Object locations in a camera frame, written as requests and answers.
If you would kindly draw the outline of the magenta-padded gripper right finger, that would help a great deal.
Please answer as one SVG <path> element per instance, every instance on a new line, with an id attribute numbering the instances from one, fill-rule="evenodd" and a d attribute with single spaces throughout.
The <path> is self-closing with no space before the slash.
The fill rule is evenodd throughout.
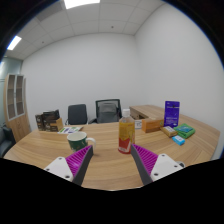
<path id="1" fill-rule="evenodd" d="M 176 162 L 167 154 L 157 155 L 135 144 L 131 145 L 131 155 L 143 185 L 148 185 L 185 167 L 183 162 Z"/>

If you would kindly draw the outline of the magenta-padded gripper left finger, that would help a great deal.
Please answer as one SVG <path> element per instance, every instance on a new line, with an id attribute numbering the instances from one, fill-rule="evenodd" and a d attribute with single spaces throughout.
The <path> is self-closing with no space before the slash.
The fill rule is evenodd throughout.
<path id="1" fill-rule="evenodd" d="M 81 186 L 92 156 L 93 146 L 86 146 L 66 158 L 57 157 L 44 170 Z"/>

